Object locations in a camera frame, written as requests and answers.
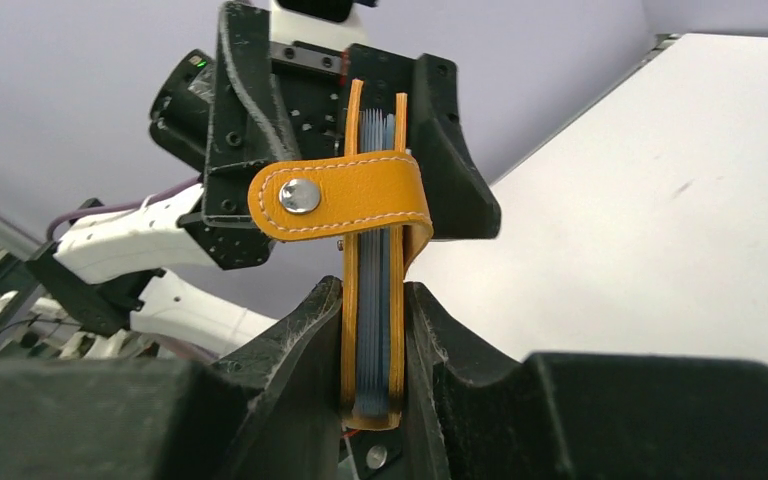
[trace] metal snap fastener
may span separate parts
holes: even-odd
[[[387,447],[375,445],[366,452],[366,466],[371,470],[378,470],[387,463]]]
[[[290,180],[278,192],[278,201],[284,209],[297,215],[314,211],[321,199],[319,187],[304,178]]]

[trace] screw hole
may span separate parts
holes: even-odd
[[[230,132],[225,135],[225,141],[232,147],[239,147],[243,143],[243,137],[237,132]]]

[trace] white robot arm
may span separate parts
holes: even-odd
[[[202,192],[202,185],[196,184],[135,210],[80,218],[54,246],[53,257],[87,285],[159,269],[160,274],[134,292],[139,307],[128,315],[130,330],[182,340],[222,357],[275,320],[204,292],[165,268],[216,266],[179,226],[179,219],[197,206]]]

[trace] white wall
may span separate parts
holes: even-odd
[[[682,38],[494,192],[411,276],[509,355],[768,362],[768,39]]]
[[[642,0],[655,33],[768,35],[768,0]]]

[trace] cable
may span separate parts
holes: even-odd
[[[19,320],[18,322],[13,322],[10,325],[5,325],[5,326],[1,327],[0,328],[0,335],[2,333],[6,332],[7,330],[10,330],[11,328],[16,327],[18,325],[21,325],[23,323],[31,325],[31,324],[37,323],[37,322],[39,322],[39,323],[54,323],[54,324],[57,324],[57,325],[65,325],[67,327],[78,327],[78,328],[81,328],[81,324],[80,323],[64,322],[62,320],[48,320],[48,319],[45,319],[45,318],[39,318],[39,315],[37,315],[34,318],[26,318],[24,320]]]
[[[205,350],[198,345],[178,340],[177,338],[167,337],[166,335],[160,334],[143,333],[143,335],[185,360],[195,360],[207,365],[219,360],[219,356],[214,352]]]
[[[57,230],[57,227],[59,227],[60,225],[66,222],[70,222],[72,220],[79,220],[89,215],[99,215],[102,213],[117,213],[117,212],[129,211],[129,210],[137,210],[140,207],[145,207],[148,205],[155,204],[157,202],[162,202],[163,200],[168,200],[198,183],[199,183],[199,178],[194,177],[194,178],[188,179],[185,182],[181,182],[177,185],[169,187],[168,189],[160,193],[151,195],[145,200],[136,200],[133,202],[120,203],[117,205],[105,205],[103,207],[81,208],[78,210],[73,210],[71,212],[64,213],[62,215],[58,215],[54,220],[51,221],[51,223],[48,224],[48,228],[46,228],[45,230],[45,239],[47,241],[54,240],[54,233]]]

